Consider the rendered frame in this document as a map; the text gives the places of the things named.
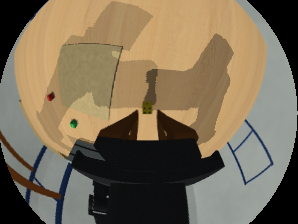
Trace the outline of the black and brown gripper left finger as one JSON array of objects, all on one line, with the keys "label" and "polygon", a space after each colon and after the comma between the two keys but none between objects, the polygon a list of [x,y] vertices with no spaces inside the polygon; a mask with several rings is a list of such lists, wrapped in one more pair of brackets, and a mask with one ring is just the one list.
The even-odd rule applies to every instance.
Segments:
[{"label": "black and brown gripper left finger", "polygon": [[138,121],[138,110],[135,110],[129,116],[100,130],[97,137],[120,138],[123,140],[137,140]]}]

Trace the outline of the green die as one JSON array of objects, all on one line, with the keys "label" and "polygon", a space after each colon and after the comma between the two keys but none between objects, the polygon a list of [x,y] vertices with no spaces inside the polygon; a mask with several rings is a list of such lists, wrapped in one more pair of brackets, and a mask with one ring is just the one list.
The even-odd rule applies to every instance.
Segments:
[{"label": "green die", "polygon": [[72,128],[76,128],[78,124],[77,124],[77,121],[76,120],[72,120],[70,122],[70,125],[71,125]]}]

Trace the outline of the yellow die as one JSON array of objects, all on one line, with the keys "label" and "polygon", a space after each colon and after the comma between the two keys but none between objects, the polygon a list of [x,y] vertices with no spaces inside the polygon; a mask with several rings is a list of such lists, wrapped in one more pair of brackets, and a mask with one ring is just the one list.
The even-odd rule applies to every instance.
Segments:
[{"label": "yellow die", "polygon": [[142,103],[142,114],[152,114],[152,102]]}]

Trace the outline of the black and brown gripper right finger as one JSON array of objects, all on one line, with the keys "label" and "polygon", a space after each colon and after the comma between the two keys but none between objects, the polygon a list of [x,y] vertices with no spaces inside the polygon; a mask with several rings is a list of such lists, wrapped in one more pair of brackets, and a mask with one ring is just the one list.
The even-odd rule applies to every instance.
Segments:
[{"label": "black and brown gripper right finger", "polygon": [[157,110],[157,130],[159,140],[194,138],[197,142],[199,139],[196,130],[167,116],[160,110]]}]

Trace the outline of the red die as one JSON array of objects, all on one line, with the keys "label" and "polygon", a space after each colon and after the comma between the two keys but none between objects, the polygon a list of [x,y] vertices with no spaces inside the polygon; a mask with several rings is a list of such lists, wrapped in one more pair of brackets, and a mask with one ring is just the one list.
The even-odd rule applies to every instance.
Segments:
[{"label": "red die", "polygon": [[47,95],[48,101],[51,101],[54,99],[54,95],[53,93],[50,93],[49,95]]}]

